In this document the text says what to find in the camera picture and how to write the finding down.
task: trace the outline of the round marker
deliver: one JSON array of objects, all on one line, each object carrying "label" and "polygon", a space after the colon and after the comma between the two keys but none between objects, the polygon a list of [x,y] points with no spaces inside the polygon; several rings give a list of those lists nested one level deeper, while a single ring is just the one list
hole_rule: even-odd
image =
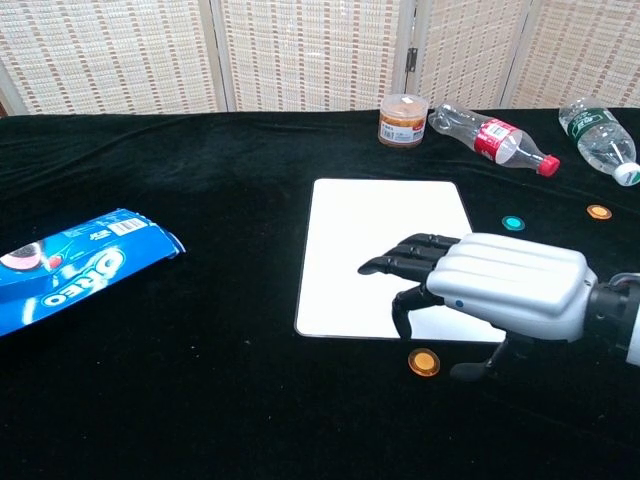
[{"label": "round marker", "polygon": [[587,213],[596,220],[609,220],[613,216],[611,210],[602,205],[589,205]]},{"label": "round marker", "polygon": [[409,354],[409,368],[421,377],[433,377],[440,371],[440,359],[428,348],[417,348]]},{"label": "round marker", "polygon": [[502,225],[504,225],[504,228],[511,231],[524,230],[524,220],[512,215],[504,217],[502,219]]}]

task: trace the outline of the green bottle label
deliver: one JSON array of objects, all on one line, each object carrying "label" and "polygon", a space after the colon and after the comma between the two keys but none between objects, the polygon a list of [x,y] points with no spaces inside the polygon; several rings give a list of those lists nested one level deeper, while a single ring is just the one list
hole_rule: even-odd
[{"label": "green bottle label", "polygon": [[617,120],[605,108],[589,108],[573,117],[567,126],[567,135],[573,143],[578,145],[580,137],[591,127],[613,122],[617,122]]}]

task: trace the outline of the robotic hand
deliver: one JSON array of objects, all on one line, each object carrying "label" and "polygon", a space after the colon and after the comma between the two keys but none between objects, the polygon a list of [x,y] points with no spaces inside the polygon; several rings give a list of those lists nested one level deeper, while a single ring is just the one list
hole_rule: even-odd
[{"label": "robotic hand", "polygon": [[486,362],[453,367],[460,380],[481,379],[501,358],[526,354],[535,340],[573,342],[587,333],[640,366],[640,275],[598,283],[580,252],[486,233],[417,234],[358,272],[419,282],[392,303],[402,339],[411,338],[410,311],[443,304],[506,331]]}]

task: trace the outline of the orange disc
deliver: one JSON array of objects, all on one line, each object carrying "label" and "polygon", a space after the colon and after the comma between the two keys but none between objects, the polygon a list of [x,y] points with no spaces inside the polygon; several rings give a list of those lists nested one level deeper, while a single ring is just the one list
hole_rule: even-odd
[{"label": "orange disc", "polygon": [[409,368],[421,377],[433,377],[440,371],[440,359],[427,348],[417,348],[409,354]]},{"label": "orange disc", "polygon": [[587,213],[596,220],[609,220],[613,216],[611,210],[602,205],[589,205],[587,207]]}]

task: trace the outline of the plastic water bottle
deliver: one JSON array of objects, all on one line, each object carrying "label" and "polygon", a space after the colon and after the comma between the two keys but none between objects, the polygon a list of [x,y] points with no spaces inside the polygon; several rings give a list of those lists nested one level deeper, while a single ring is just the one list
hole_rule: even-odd
[{"label": "plastic water bottle", "polygon": [[439,105],[427,121],[438,133],[460,140],[503,167],[532,168],[540,175],[550,177],[560,166],[560,160],[543,154],[526,132],[457,103]]},{"label": "plastic water bottle", "polygon": [[596,99],[576,99],[560,109],[558,119],[589,165],[625,187],[640,182],[633,139]]}]

